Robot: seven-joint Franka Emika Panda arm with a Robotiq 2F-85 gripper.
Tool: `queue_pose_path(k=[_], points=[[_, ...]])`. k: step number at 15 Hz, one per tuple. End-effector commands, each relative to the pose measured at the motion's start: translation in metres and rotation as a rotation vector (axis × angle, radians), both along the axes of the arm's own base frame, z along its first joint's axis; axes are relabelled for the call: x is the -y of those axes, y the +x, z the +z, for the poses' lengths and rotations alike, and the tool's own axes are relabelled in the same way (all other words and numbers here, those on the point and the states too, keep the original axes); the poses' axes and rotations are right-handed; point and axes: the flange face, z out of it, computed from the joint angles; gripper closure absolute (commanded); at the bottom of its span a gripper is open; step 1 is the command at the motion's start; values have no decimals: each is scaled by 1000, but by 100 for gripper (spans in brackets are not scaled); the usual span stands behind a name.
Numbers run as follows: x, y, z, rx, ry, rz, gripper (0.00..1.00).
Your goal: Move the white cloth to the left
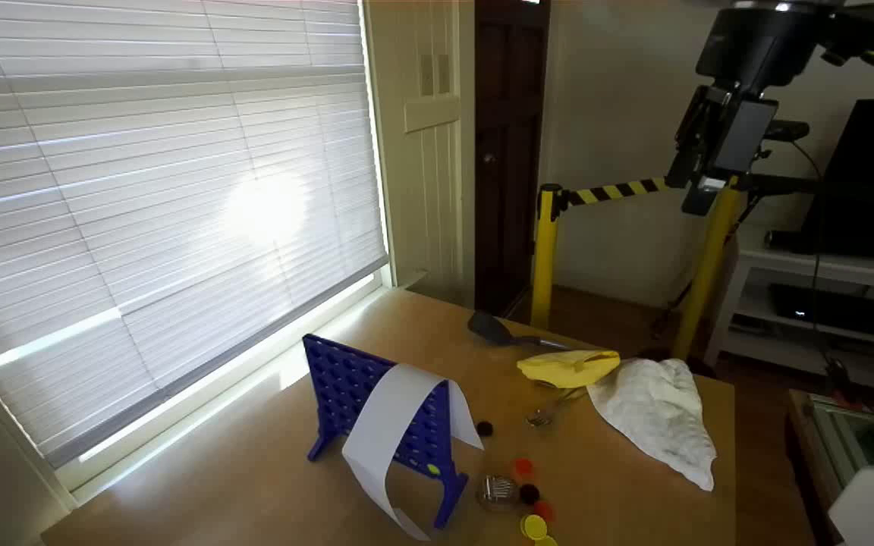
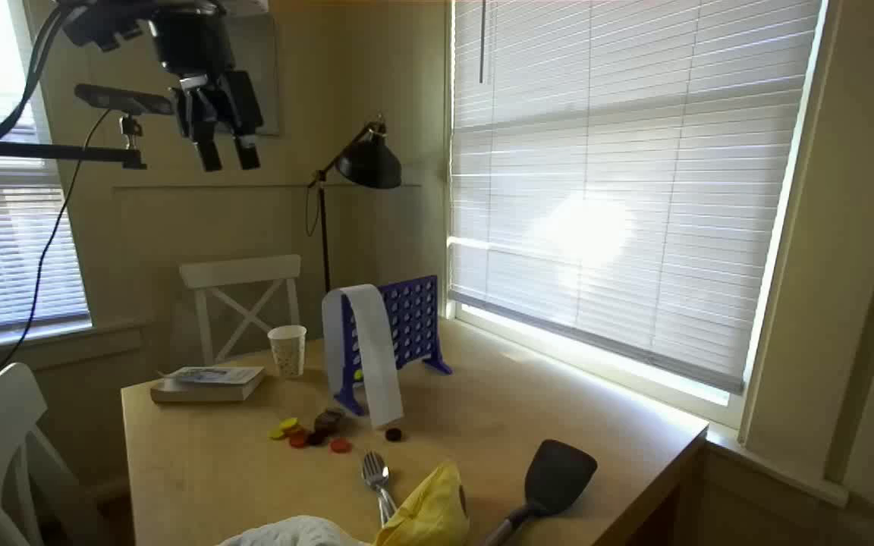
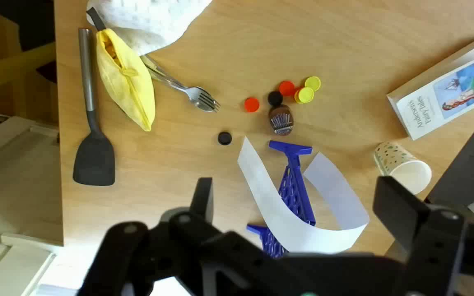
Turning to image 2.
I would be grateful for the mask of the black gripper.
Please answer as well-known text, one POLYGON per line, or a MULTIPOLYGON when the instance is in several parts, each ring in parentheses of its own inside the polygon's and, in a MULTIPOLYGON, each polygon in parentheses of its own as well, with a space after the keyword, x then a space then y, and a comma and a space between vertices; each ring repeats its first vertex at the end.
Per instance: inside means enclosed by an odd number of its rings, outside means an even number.
POLYGON ((160 7, 151 17, 158 60, 180 79, 177 119, 207 172, 222 171, 213 128, 233 131, 242 171, 257 171, 255 131, 263 124, 253 79, 238 67, 222 7, 160 7))

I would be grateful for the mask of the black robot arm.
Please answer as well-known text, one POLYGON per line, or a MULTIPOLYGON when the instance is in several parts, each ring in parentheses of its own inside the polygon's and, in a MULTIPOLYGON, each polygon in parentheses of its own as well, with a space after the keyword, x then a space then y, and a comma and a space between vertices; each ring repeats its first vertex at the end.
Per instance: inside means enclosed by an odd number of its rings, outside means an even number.
POLYGON ((72 46, 113 50, 121 39, 148 33, 158 63, 177 86, 171 98, 79 86, 75 98, 128 115, 174 115, 207 171, 222 167, 215 131, 225 128, 233 135, 241 167, 257 171, 255 134, 263 115, 253 76, 233 60, 225 15, 222 0, 84 0, 65 23, 72 46))

